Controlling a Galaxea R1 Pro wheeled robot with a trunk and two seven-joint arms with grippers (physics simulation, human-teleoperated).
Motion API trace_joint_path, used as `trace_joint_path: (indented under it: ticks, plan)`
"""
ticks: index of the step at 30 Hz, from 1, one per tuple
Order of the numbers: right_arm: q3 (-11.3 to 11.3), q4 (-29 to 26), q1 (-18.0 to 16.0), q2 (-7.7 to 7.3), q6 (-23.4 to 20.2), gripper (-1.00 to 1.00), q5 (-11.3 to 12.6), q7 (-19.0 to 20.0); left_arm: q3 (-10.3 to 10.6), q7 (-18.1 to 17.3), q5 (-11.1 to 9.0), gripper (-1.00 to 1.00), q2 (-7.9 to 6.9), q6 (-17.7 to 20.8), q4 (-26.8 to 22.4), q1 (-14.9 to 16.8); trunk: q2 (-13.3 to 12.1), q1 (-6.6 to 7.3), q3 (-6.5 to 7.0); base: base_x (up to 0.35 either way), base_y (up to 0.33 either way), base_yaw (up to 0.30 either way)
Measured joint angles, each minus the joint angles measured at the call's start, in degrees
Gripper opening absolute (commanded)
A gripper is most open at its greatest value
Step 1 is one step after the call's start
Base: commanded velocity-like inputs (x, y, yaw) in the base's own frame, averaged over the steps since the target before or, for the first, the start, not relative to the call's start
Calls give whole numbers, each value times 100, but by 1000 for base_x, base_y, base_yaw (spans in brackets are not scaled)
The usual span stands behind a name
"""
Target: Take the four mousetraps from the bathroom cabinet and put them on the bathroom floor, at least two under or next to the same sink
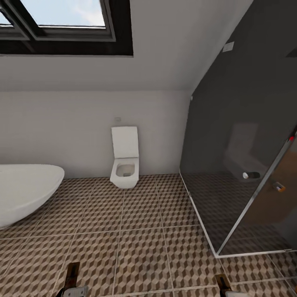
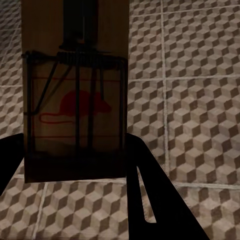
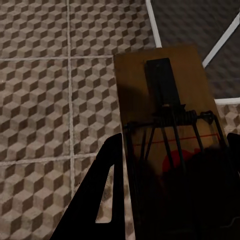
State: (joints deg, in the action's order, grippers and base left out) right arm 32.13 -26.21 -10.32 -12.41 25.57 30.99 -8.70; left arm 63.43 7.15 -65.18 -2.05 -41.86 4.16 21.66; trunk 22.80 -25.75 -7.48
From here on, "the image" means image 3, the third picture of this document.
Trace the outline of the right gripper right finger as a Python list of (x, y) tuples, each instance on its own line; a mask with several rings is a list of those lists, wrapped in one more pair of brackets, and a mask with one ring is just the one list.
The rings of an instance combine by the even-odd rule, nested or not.
[(240, 135), (228, 133), (227, 139), (230, 145), (233, 163), (240, 174)]

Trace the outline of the mousetrap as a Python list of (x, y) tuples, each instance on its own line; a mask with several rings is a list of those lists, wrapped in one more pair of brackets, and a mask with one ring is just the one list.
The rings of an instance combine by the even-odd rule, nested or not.
[(135, 240), (240, 240), (240, 174), (196, 42), (113, 62)]

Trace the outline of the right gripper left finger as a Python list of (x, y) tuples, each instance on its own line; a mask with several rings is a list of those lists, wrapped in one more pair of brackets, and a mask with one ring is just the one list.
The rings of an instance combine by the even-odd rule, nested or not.
[[(105, 140), (50, 240), (126, 240), (122, 135)], [(112, 165), (112, 220), (95, 223)]]

